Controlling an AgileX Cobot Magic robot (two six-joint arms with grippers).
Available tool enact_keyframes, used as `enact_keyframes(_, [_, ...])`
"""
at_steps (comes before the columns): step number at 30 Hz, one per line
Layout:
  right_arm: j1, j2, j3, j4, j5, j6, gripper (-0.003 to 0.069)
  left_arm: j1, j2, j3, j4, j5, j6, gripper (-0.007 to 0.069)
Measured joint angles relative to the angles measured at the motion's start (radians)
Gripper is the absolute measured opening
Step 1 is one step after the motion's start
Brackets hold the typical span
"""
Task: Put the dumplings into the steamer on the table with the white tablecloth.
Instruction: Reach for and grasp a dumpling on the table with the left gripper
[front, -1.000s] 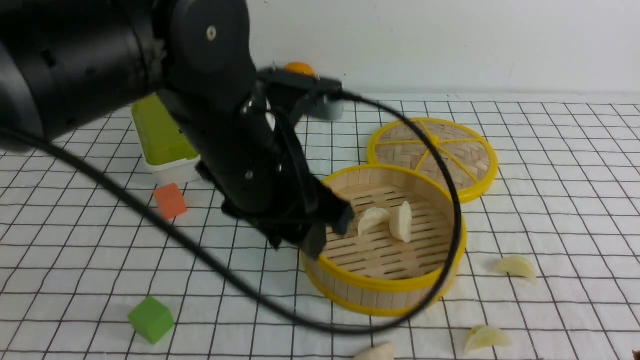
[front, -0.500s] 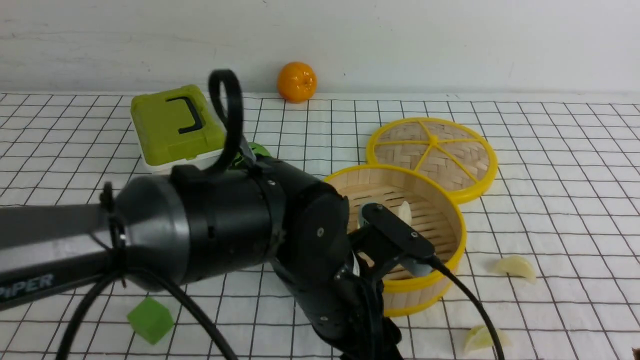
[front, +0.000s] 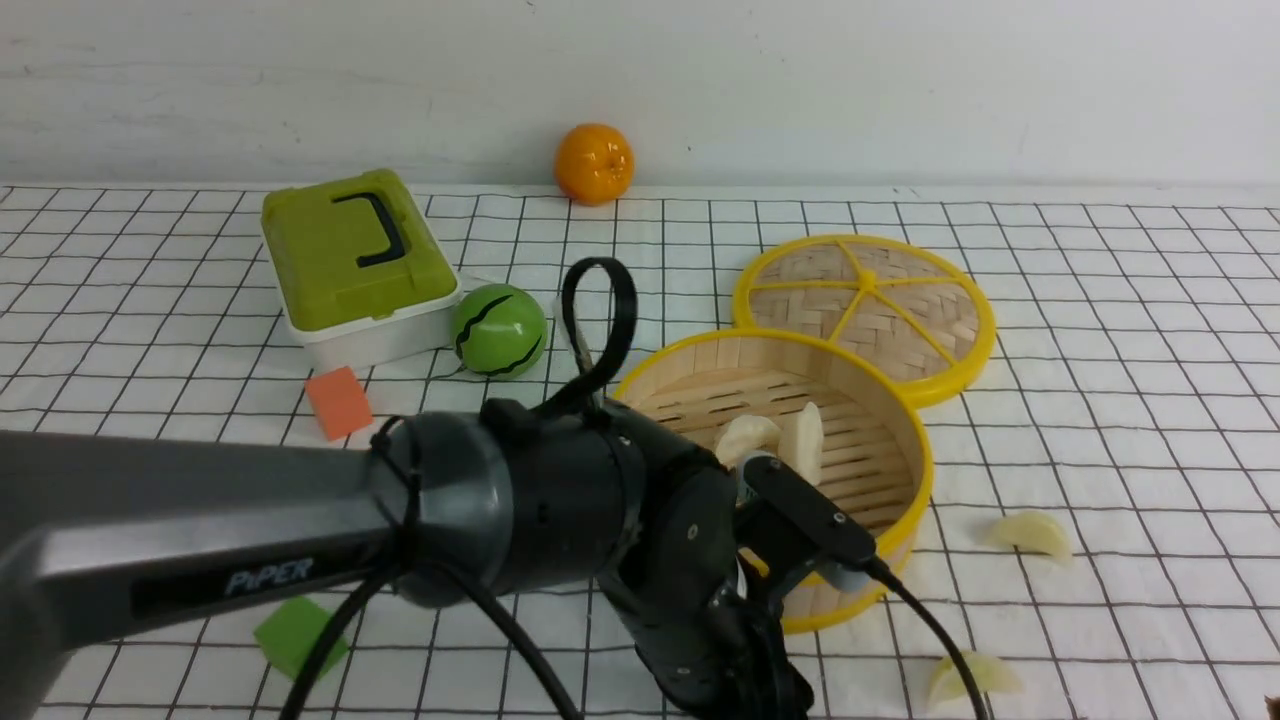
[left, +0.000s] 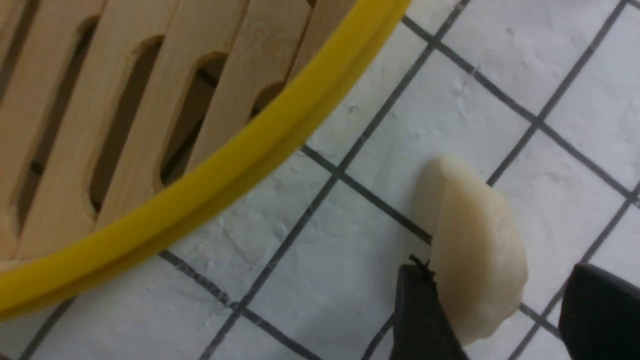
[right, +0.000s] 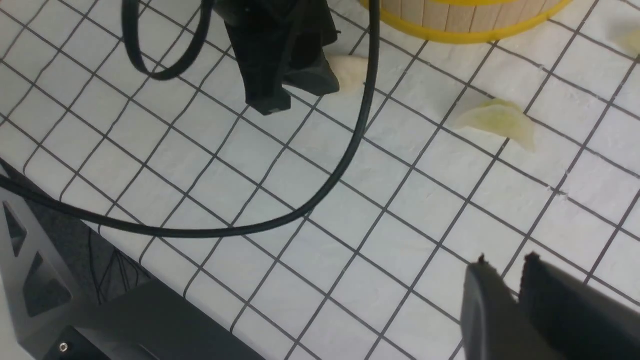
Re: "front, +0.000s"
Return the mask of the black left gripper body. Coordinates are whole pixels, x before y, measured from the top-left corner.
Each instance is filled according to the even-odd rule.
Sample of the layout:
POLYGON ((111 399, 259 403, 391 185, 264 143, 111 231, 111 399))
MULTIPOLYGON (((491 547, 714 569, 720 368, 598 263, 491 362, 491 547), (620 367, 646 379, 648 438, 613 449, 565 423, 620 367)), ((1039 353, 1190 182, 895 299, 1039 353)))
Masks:
POLYGON ((813 691, 777 619, 739 589, 735 482, 699 470, 648 498, 639 542, 600 588, 663 696, 695 719, 805 719, 813 691))

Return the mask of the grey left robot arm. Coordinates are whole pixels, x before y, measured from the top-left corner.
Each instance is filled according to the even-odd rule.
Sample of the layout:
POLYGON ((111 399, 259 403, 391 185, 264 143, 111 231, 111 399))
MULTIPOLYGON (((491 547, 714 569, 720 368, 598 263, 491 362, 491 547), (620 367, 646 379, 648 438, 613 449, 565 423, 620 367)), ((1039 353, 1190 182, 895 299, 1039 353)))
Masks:
POLYGON ((355 582, 425 609, 595 580, 663 696, 804 719, 814 692, 716 457, 608 400, 394 421, 366 451, 3 432, 3 716, 84 647, 355 582))

